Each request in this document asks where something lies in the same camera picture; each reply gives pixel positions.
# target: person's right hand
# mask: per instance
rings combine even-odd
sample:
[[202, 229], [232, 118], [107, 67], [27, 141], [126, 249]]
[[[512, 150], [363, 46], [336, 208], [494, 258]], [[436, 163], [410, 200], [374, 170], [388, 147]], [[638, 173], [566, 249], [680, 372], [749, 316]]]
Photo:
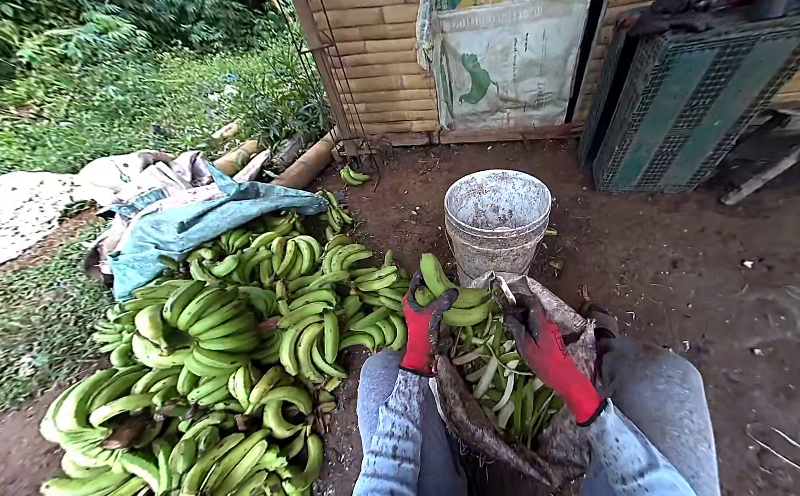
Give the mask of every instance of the person's right hand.
[[504, 314], [504, 325], [514, 334], [516, 350], [535, 376], [562, 397], [578, 424], [591, 423], [604, 409], [604, 399], [577, 368], [562, 343], [559, 326], [550, 321], [538, 299], [526, 295], [516, 298], [516, 309]]

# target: green plastic crate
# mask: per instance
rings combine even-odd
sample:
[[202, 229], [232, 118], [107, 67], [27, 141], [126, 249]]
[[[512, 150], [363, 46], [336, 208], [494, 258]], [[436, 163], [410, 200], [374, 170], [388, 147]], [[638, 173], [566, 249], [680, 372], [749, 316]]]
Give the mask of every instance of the green plastic crate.
[[579, 147], [597, 189], [685, 192], [703, 183], [800, 66], [800, 15], [717, 14], [703, 33], [616, 27]]

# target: stacked buckets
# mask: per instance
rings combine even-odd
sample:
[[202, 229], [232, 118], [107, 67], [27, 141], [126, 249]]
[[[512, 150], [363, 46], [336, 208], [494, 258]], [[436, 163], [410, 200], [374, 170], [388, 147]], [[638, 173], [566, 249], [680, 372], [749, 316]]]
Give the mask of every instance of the stacked buckets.
[[490, 270], [529, 272], [550, 220], [544, 183], [516, 170], [483, 170], [455, 181], [443, 202], [462, 286]]

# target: gloved hand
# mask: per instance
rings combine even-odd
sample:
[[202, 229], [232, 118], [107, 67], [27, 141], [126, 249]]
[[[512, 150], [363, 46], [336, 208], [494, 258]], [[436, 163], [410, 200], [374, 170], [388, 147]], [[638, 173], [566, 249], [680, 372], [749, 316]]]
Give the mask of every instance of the gloved hand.
[[415, 290], [424, 283], [421, 272], [416, 272], [403, 298], [403, 314], [406, 317], [409, 334], [406, 341], [406, 355], [400, 362], [400, 368], [417, 375], [434, 377], [434, 347], [437, 342], [439, 322], [443, 319], [443, 312], [449, 310], [458, 299], [458, 289], [454, 287], [447, 289], [428, 306], [421, 306], [415, 301]]
[[553, 388], [575, 414], [579, 425], [589, 425], [602, 413], [605, 400], [578, 370], [562, 343], [562, 333], [550, 321], [538, 299], [518, 295], [516, 309], [505, 312], [504, 326], [516, 340], [516, 350], [529, 367]]

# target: blue tarp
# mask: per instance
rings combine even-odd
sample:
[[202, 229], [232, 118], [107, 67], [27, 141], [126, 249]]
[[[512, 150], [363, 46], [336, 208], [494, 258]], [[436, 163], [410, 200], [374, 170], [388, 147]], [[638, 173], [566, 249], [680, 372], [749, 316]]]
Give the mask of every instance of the blue tarp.
[[[115, 282], [113, 293], [119, 301], [151, 281], [165, 269], [158, 255], [181, 259], [202, 242], [268, 212], [297, 209], [300, 214], [323, 212], [327, 202], [310, 192], [265, 183], [235, 183], [210, 166], [219, 191], [225, 196], [153, 212], [141, 217], [131, 230], [120, 253], [109, 255]], [[162, 194], [136, 198], [133, 205], [115, 206], [122, 214], [139, 212], [163, 197]]]

